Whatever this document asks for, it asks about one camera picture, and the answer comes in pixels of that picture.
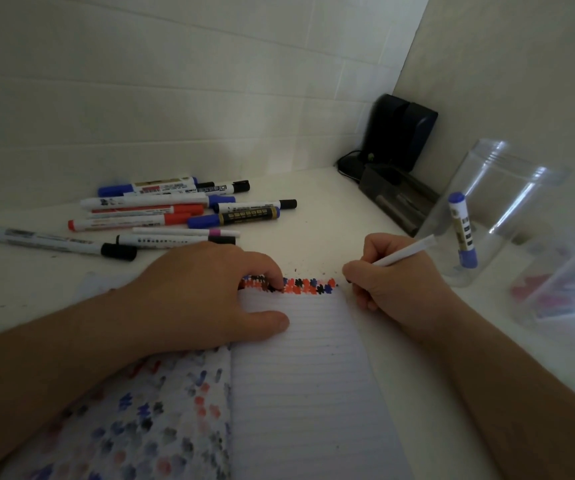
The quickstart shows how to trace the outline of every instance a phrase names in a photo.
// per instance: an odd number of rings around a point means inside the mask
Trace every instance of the hand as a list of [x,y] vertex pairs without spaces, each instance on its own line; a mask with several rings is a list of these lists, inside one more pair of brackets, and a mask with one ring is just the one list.
[[380,308],[413,338],[425,340],[437,333],[460,302],[432,259],[421,252],[387,267],[371,264],[413,242],[411,237],[370,234],[361,260],[348,262],[343,274],[353,283],[359,307],[373,312]]
[[280,268],[265,254],[211,242],[170,250],[116,291],[132,310],[125,326],[146,345],[145,355],[263,340],[285,331],[285,314],[249,314],[240,306],[238,284],[248,274],[263,274],[283,289]]

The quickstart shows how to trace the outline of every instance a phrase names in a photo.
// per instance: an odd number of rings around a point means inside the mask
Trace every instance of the white tabletop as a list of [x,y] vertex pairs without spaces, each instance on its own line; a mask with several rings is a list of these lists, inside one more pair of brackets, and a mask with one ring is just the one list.
[[[334,278],[350,295],[340,269],[362,254],[372,232],[403,234],[357,185],[333,168],[257,178],[240,201],[298,199],[278,221],[236,226],[245,250],[267,253],[286,276]],[[83,217],[76,203],[0,212],[0,226],[71,234],[67,221]],[[78,233],[113,242],[116,231]],[[67,306],[86,273],[144,269],[162,251],[140,251],[132,263],[95,256],[0,244],[0,331]],[[469,288],[457,290],[471,306],[526,348],[575,390],[575,352],[562,349],[509,318],[505,290],[524,266],[520,253],[503,252]],[[418,480],[496,479],[495,467],[467,412],[438,368],[390,321],[353,306],[383,396]]]

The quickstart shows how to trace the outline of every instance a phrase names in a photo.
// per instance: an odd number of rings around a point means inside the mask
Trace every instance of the red marker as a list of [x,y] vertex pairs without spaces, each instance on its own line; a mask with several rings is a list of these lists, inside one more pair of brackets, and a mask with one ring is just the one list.
[[104,219],[106,217],[158,216],[160,214],[191,214],[193,216],[202,216],[203,206],[200,204],[177,204],[126,207],[123,209],[98,209],[92,210],[88,214],[88,217],[91,219]]
[[107,217],[104,219],[76,219],[67,226],[75,232],[86,230],[118,229],[135,226],[174,226],[185,224],[192,214],[159,214],[158,216]]

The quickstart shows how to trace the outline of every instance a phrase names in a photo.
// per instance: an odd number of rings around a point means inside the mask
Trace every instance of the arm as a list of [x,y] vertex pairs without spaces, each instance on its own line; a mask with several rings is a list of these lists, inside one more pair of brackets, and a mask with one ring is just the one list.
[[575,394],[445,284],[426,253],[370,265],[413,240],[365,239],[343,273],[361,308],[382,309],[443,365],[503,474],[575,478]]
[[126,287],[0,334],[0,460],[140,357],[285,330],[284,314],[240,307],[237,286],[247,274],[265,274],[283,288],[280,269],[265,255],[212,243],[178,248]]

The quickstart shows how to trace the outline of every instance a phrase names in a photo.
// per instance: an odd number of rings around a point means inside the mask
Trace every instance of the tiled wall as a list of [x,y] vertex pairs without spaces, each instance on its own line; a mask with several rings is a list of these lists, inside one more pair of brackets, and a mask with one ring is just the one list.
[[440,114],[425,183],[443,190],[478,138],[505,138],[573,170],[528,233],[575,228],[575,0],[430,0],[394,93]]
[[0,209],[331,165],[427,0],[0,0]]

